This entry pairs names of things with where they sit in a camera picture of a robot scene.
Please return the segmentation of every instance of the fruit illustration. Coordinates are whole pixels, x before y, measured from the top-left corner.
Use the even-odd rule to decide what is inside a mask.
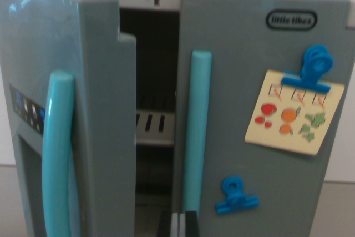
[[[264,104],[261,106],[261,111],[265,116],[271,116],[277,110],[274,104]]]
[[[284,122],[294,122],[300,111],[301,108],[297,108],[296,110],[294,110],[293,108],[284,109],[281,114],[281,118]]]
[[[272,126],[272,122],[266,122],[264,126],[266,129],[268,129]]]
[[[306,138],[306,140],[310,143],[312,140],[314,140],[315,134],[314,133],[308,133],[308,134],[302,135],[302,137]]]
[[[309,133],[311,130],[311,126],[304,124],[301,128],[301,130],[298,132],[298,134],[300,133]]]
[[[310,114],[306,114],[305,118],[307,120],[310,121],[311,126],[318,129],[318,127],[322,124],[324,124],[324,122],[326,122],[325,116],[326,114],[323,113],[317,113],[316,115],[310,115]]]
[[[263,124],[264,123],[264,117],[257,117],[256,119],[255,119],[255,122],[257,123],[257,124]]]
[[[291,126],[289,126],[288,124],[283,124],[283,125],[281,125],[281,127],[280,127],[280,133],[281,133],[281,134],[284,134],[284,135],[286,135],[286,134],[292,135],[292,134],[293,134],[293,131],[292,131],[292,129],[291,129]]]

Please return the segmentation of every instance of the orange fruit drawing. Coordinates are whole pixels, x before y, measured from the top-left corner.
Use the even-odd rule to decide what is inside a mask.
[[[283,124],[281,125],[280,127],[280,133],[281,134],[290,134],[292,135],[293,134],[293,131],[291,129],[291,126],[287,125],[287,124]]]
[[[297,115],[300,113],[301,108],[297,108],[297,110],[294,110],[293,108],[287,108],[284,109],[281,118],[284,122],[294,122]]]

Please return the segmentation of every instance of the green vegetable drawing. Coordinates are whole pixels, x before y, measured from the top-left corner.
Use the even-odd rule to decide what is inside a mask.
[[[314,133],[308,133],[308,134],[302,135],[302,137],[306,138],[306,140],[310,143],[312,140],[314,140],[315,134]]]
[[[312,127],[318,129],[320,125],[326,122],[326,119],[324,118],[325,115],[325,112],[317,113],[316,115],[306,114],[305,118],[310,121]]]
[[[298,133],[299,134],[300,133],[308,133],[310,130],[311,130],[311,126],[304,124]]]

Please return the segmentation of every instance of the turquoise door handle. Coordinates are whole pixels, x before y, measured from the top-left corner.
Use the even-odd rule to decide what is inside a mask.
[[[193,51],[187,116],[182,210],[200,212],[212,53]]]
[[[42,193],[47,237],[80,235],[78,195],[70,142],[74,98],[73,75],[61,70],[52,72],[42,154]]]

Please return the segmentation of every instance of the red fruit drawing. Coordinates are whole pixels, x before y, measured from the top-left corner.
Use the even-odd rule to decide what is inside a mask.
[[[271,116],[273,113],[275,113],[277,110],[276,106],[274,104],[264,104],[261,106],[261,111],[265,116]]]
[[[272,122],[266,122],[265,123],[265,128],[268,129],[272,126]]]
[[[264,123],[264,117],[257,117],[256,119],[255,119],[255,122],[257,123],[257,124],[263,124]]]

